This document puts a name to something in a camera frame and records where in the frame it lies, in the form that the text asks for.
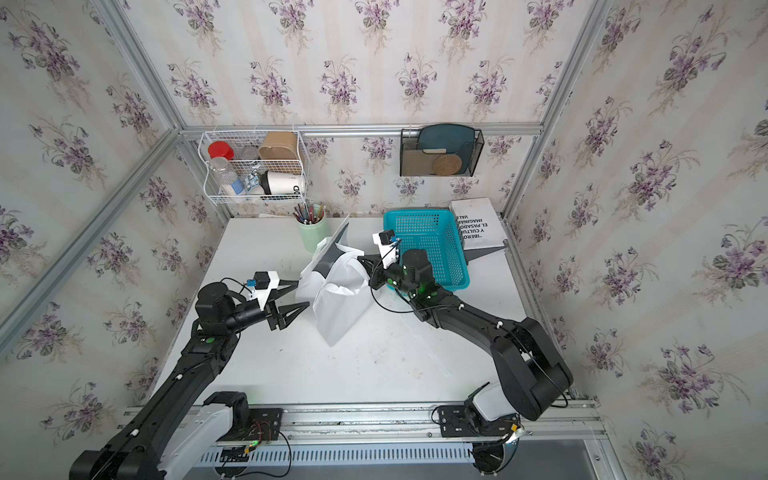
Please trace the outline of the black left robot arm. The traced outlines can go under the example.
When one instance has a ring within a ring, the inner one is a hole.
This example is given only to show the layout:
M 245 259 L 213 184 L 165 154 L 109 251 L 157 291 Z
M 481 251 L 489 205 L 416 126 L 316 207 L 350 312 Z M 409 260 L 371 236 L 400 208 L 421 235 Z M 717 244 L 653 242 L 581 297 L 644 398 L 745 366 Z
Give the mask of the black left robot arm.
M 261 322 L 287 328 L 309 302 L 278 305 L 296 290 L 295 280 L 273 271 L 254 274 L 239 291 L 224 280 L 197 295 L 190 338 L 175 367 L 139 413 L 100 450 L 86 450 L 69 470 L 72 479 L 182 479 L 213 443 L 250 420 L 246 394 L 211 395 L 191 422 L 185 420 L 204 390 L 231 360 L 240 334 Z

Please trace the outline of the white insulated delivery bag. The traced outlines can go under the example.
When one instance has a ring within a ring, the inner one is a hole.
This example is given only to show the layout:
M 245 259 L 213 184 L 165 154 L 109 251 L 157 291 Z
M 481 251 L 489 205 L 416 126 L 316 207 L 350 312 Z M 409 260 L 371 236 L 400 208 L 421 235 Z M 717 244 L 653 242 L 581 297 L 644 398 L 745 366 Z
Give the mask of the white insulated delivery bag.
M 330 347 L 336 345 L 372 304 L 368 298 L 370 275 L 360 258 L 364 252 L 347 240 L 351 220 L 346 218 L 333 234 L 316 246 L 301 271 L 295 298 L 307 302 L 312 323 Z

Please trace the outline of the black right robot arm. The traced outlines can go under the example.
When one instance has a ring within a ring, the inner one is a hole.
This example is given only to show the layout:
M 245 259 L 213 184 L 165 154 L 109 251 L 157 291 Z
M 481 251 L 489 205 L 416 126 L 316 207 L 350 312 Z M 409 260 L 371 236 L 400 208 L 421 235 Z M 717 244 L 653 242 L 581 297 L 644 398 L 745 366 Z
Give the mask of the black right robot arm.
M 371 290 L 393 288 L 408 305 L 405 313 L 457 334 L 491 356 L 498 381 L 468 398 L 467 409 L 475 417 L 491 422 L 517 414 L 534 421 L 550 407 L 568 405 L 573 374 L 538 321 L 505 319 L 463 301 L 436 281 L 424 250 L 409 250 L 390 265 L 376 255 L 359 261 Z

